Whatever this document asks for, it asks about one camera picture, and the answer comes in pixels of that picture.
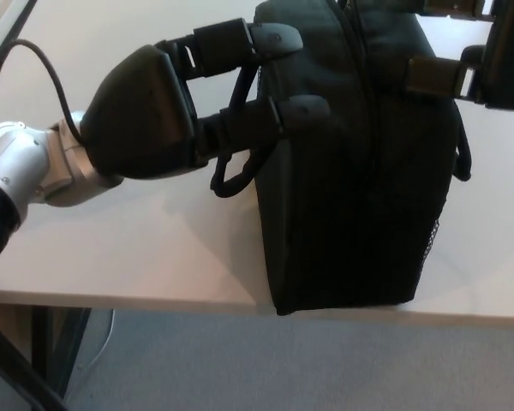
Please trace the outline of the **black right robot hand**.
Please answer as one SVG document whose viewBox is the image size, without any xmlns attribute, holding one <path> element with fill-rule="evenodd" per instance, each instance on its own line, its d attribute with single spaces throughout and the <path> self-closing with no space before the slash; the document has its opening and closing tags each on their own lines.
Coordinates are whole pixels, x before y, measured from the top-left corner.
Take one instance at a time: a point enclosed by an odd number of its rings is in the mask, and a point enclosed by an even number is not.
<svg viewBox="0 0 514 411">
<path fill-rule="evenodd" d="M 483 13 L 483 1 L 422 1 L 413 13 L 450 16 L 492 24 L 484 45 L 463 50 L 458 60 L 412 57 L 405 69 L 406 91 L 457 98 L 491 110 L 514 111 L 514 0 L 494 1 Z"/>
</svg>

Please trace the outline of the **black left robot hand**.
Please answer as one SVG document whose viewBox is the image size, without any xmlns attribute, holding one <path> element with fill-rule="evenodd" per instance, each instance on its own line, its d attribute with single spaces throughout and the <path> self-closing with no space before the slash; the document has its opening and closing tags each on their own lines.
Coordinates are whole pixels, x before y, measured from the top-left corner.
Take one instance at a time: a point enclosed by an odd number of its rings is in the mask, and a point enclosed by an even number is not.
<svg viewBox="0 0 514 411">
<path fill-rule="evenodd" d="M 330 107 L 317 95 L 247 98 L 259 68 L 302 47 L 294 27 L 243 19 L 142 46 L 103 79 L 81 119 L 91 164 L 105 176 L 156 180 L 324 122 Z M 239 77 L 229 106 L 199 116 L 188 83 L 232 70 Z"/>
</svg>

